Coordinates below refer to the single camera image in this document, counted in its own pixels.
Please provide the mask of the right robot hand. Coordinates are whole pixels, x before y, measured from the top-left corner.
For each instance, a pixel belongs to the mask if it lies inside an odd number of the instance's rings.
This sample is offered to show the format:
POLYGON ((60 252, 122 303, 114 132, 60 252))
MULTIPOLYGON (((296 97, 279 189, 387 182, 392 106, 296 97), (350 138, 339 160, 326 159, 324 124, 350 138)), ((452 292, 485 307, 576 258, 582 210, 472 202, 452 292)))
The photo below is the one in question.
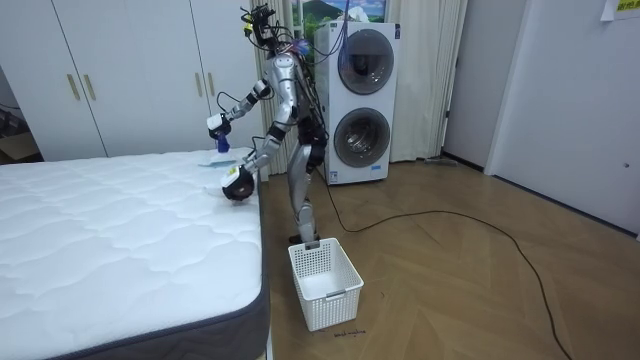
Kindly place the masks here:
POLYGON ((228 136, 231 131, 231 121, 226 112, 217 113, 206 119, 209 136, 214 140, 220 140, 228 136))

